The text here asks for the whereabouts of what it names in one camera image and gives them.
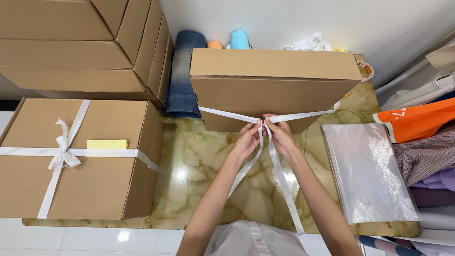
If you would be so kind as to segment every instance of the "left hand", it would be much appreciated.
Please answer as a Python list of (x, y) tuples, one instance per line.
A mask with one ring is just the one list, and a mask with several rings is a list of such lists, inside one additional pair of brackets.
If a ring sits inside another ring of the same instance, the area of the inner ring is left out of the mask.
[[(235, 142), (232, 152), (238, 154), (239, 160), (242, 162), (254, 151), (254, 149), (259, 145), (259, 134), (258, 128), (261, 127), (261, 120), (259, 119), (256, 124), (248, 123), (243, 127), (239, 134), (237, 141)], [(265, 127), (262, 126), (262, 133), (265, 136)]]

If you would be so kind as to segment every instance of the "marble table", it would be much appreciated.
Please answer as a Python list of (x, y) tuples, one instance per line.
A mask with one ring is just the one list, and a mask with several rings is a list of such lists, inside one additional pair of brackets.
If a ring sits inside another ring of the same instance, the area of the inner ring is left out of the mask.
[[(356, 56), (363, 61), (363, 56)], [(301, 134), (293, 134), (314, 172), (339, 205), (329, 158), (320, 125), (322, 123), (372, 123), (379, 105), (371, 82), (359, 83), (352, 95), (341, 99), (340, 108), (324, 114)], [(204, 194), (238, 133), (207, 132), (202, 120), (164, 118), (165, 134), (161, 152), (152, 215), (129, 220), (40, 220), (23, 219), (24, 225), (116, 227), (184, 230), (201, 196)], [(268, 138), (259, 161), (253, 165), (227, 200), (219, 224), (236, 220), (259, 223), (295, 231), (291, 215), (280, 190), (268, 154)], [(253, 158), (255, 151), (247, 161)], [(300, 220), (306, 233), (318, 233), (299, 185), (286, 159), (280, 156)], [(351, 226), (355, 235), (407, 236), (420, 235), (417, 222), (374, 222)]]

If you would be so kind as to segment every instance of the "right hand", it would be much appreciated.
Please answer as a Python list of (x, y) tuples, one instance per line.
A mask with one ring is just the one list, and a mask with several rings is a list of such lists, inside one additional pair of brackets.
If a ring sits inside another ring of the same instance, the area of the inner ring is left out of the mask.
[(269, 129), (272, 131), (272, 140), (278, 151), (287, 156), (289, 151), (296, 147), (294, 140), (291, 135), (291, 128), (287, 122), (279, 122), (277, 125), (273, 124), (268, 117), (276, 116), (275, 114), (264, 114), (264, 122), (267, 124)]

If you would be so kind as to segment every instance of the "white shirt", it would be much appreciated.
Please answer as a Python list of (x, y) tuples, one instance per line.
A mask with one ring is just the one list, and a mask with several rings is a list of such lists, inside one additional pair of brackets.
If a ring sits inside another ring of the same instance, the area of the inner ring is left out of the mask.
[(204, 256), (308, 256), (297, 234), (253, 221), (215, 228)]

